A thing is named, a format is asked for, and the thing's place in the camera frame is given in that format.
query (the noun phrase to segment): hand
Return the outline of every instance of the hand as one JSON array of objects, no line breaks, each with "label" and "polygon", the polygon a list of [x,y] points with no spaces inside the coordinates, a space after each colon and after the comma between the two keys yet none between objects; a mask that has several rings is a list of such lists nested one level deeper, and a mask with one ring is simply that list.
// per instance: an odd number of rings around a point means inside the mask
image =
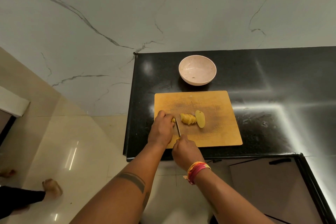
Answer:
[{"label": "hand", "polygon": [[149,132],[148,143],[159,143],[165,148],[167,147],[173,137],[173,127],[175,125],[171,121],[173,117],[172,114],[159,111]]},{"label": "hand", "polygon": [[189,167],[197,161],[204,162],[201,151],[194,141],[188,140],[186,135],[181,135],[181,138],[176,141],[172,154],[176,164],[184,171],[188,171]]}]

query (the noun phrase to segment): potato slice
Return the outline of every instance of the potato slice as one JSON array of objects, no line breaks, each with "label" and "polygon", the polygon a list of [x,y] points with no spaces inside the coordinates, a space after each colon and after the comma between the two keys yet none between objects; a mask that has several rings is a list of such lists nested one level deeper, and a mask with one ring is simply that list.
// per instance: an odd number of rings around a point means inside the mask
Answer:
[{"label": "potato slice", "polygon": [[197,120],[197,124],[200,128],[204,128],[205,126],[205,116],[204,113],[197,110],[195,111],[195,116],[196,116],[196,120]]},{"label": "potato slice", "polygon": [[181,113],[180,116],[181,116],[181,121],[185,124],[190,125],[196,122],[196,117],[192,116],[191,114]]}]

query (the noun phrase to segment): forearm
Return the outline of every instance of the forearm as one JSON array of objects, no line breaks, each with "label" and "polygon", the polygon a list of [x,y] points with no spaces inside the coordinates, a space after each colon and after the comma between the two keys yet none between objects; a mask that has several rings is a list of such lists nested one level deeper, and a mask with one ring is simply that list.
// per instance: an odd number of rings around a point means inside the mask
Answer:
[{"label": "forearm", "polygon": [[138,223],[165,147],[147,144],[76,215],[71,224]]},{"label": "forearm", "polygon": [[195,184],[212,206],[220,224],[274,224],[210,169],[201,170]]}]

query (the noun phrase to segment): cutting board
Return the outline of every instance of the cutting board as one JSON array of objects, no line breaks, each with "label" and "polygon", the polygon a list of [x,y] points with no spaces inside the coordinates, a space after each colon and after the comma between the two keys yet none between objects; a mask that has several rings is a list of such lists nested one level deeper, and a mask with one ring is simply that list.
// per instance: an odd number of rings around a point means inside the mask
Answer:
[{"label": "cutting board", "polygon": [[[181,134],[188,135],[198,147],[242,145],[235,114],[228,92],[176,92],[157,93],[154,97],[154,118],[160,110],[173,114],[178,122]],[[205,115],[205,126],[199,128],[197,123],[187,125],[181,122],[180,113],[200,110]],[[173,139],[167,149],[173,148],[178,139],[174,128]]]}]

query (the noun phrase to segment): potato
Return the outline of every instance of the potato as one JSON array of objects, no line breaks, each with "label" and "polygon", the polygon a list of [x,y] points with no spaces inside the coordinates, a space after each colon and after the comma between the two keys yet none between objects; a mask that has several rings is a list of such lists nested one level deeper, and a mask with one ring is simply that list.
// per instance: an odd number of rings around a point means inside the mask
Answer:
[{"label": "potato", "polygon": [[205,116],[204,113],[197,110],[195,111],[195,116],[196,116],[196,120],[197,120],[197,124],[200,128],[204,128],[205,126]]},{"label": "potato", "polygon": [[191,114],[181,113],[180,116],[181,116],[181,121],[185,124],[190,125],[196,122],[196,117],[192,116]]}]

